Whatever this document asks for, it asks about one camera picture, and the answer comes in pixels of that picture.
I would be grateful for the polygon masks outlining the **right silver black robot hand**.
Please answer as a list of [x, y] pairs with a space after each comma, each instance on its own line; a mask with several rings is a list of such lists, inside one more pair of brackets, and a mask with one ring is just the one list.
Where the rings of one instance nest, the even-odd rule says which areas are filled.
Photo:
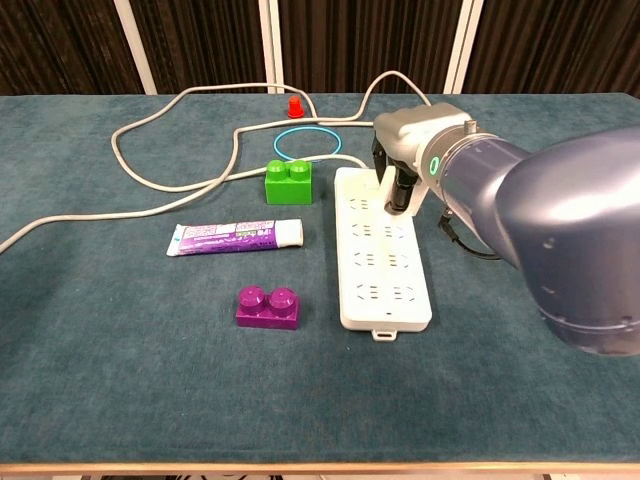
[[449, 103], [384, 113], [376, 117], [373, 128], [378, 180], [383, 180], [388, 168], [394, 169], [385, 208], [396, 215], [414, 215], [428, 192], [440, 194], [447, 162], [481, 133], [468, 113]]

